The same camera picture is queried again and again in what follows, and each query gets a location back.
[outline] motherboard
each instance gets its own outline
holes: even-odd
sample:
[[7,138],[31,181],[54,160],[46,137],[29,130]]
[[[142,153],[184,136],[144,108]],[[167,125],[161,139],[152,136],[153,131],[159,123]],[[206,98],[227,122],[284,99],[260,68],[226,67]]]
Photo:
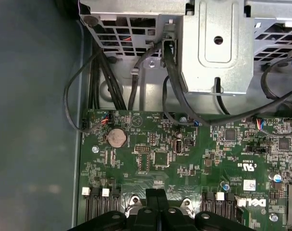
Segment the motherboard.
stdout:
[[[269,132],[292,132],[292,119],[262,121]],[[124,212],[132,195],[142,199],[154,188],[175,205],[189,198],[195,213],[215,212],[255,230],[292,230],[292,136],[266,135],[252,117],[180,126],[162,112],[87,110],[83,125],[97,123],[82,134],[78,224]]]

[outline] small white component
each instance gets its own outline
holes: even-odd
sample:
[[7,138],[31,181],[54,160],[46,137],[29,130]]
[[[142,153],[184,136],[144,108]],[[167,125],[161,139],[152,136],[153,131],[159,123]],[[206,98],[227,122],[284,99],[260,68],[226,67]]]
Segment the small white component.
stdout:
[[83,196],[89,196],[90,195],[90,188],[89,187],[83,187],[82,188],[82,195]]
[[102,196],[109,197],[109,189],[102,189]]
[[255,180],[244,180],[243,181],[244,191],[256,191],[256,181]]
[[216,193],[216,200],[217,201],[224,201],[225,200],[225,194],[223,192],[217,192]]

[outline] round hole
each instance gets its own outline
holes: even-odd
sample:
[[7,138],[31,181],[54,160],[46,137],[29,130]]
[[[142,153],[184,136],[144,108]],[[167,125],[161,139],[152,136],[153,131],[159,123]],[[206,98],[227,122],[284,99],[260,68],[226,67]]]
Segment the round hole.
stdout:
[[217,45],[221,45],[222,43],[223,43],[223,38],[222,37],[220,37],[220,36],[216,36],[215,38],[214,38],[214,42],[215,42],[215,44],[217,44]]
[[119,219],[119,218],[120,218],[119,215],[113,215],[113,216],[112,216],[112,219]]

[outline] screw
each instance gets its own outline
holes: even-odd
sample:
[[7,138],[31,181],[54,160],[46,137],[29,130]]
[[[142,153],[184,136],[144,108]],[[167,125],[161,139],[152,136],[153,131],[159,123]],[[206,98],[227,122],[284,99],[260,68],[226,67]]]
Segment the screw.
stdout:
[[271,213],[269,219],[270,221],[276,222],[279,220],[279,217],[275,213]]
[[188,120],[186,119],[186,117],[181,117],[180,118],[180,122],[181,123],[186,123]]
[[154,68],[154,67],[155,67],[155,62],[154,62],[153,60],[151,60],[151,61],[149,62],[149,67],[150,67],[150,68]]
[[93,16],[86,15],[84,17],[84,22],[88,24],[89,27],[93,28],[98,24],[99,20]]
[[210,218],[210,216],[208,214],[206,214],[206,213],[201,214],[201,217],[203,219],[209,219]]
[[93,153],[98,153],[100,149],[99,149],[98,146],[95,145],[95,146],[92,147],[91,150],[92,150]]
[[168,210],[168,212],[170,212],[170,213],[176,213],[176,210],[175,210],[174,208],[170,208],[170,209]]
[[112,219],[119,219],[119,218],[120,218],[119,215],[113,215],[113,216],[112,216]]

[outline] capacitor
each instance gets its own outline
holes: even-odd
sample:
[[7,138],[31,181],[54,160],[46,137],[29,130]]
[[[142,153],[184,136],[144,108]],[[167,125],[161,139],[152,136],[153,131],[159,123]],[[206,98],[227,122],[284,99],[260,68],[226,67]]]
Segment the capacitor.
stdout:
[[276,183],[280,183],[282,181],[282,177],[280,174],[275,174],[274,177],[273,177],[273,180],[276,182]]
[[228,184],[227,182],[225,182],[225,181],[222,181],[222,182],[220,183],[220,185],[221,185],[221,187],[222,187],[225,191],[228,191],[228,190],[230,189],[229,184]]
[[175,137],[178,138],[178,139],[182,139],[183,135],[182,135],[181,132],[176,131],[176,132],[175,132]]
[[276,175],[276,173],[275,172],[271,172],[270,174],[269,174],[269,179],[270,180],[274,180],[274,176]]

